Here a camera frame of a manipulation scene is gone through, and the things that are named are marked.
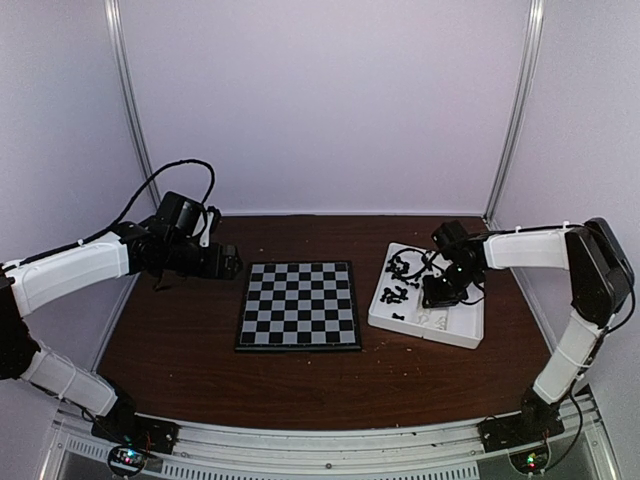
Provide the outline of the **black white chessboard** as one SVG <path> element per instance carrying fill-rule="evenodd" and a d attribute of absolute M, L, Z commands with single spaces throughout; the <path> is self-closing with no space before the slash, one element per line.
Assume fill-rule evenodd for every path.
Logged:
<path fill-rule="evenodd" d="M 350 261 L 250 265 L 236 334 L 237 352 L 361 349 Z"/>

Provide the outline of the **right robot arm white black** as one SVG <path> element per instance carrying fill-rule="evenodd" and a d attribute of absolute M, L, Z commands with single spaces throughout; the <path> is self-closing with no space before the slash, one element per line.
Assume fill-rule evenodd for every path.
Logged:
<path fill-rule="evenodd" d="M 512 430 L 530 442 L 549 429 L 561 401 L 593 363 L 612 320 L 624 302 L 634 301 L 635 274 L 608 222 L 595 217 L 582 224 L 470 233 L 458 221 L 443 223 L 432 235 L 434 255 L 448 265 L 422 280 L 425 309 L 469 301 L 468 288 L 480 286 L 489 270 L 553 268 L 568 272 L 571 310 L 566 329 L 546 366 L 528 388 Z"/>

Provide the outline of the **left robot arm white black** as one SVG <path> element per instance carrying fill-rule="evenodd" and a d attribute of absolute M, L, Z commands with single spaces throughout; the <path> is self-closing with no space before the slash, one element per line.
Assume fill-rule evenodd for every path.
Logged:
<path fill-rule="evenodd" d="M 1 268 L 1 377 L 23 380 L 78 405 L 121 443 L 133 444 L 144 433 L 134 401 L 113 383 L 38 343 L 25 317 L 91 285 L 142 271 L 231 280 L 241 269 L 233 245 L 162 234 L 132 222 L 37 260 L 12 261 Z"/>

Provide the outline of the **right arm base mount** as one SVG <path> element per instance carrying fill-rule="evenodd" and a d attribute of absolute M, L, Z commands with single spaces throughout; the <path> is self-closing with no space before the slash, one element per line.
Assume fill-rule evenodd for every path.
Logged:
<path fill-rule="evenodd" d="M 521 399 L 520 411 L 503 417 L 487 417 L 477 425 L 486 453 L 540 442 L 562 434 L 560 402 L 547 403 L 532 387 Z"/>

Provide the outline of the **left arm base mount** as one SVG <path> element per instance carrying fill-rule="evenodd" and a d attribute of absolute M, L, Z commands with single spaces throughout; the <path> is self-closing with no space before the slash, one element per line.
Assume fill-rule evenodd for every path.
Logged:
<path fill-rule="evenodd" d="M 95 415 L 91 434 L 104 440 L 151 453 L 172 454 L 179 426 L 171 421 L 141 416 L 133 398 L 116 389 L 114 406 L 105 416 Z"/>

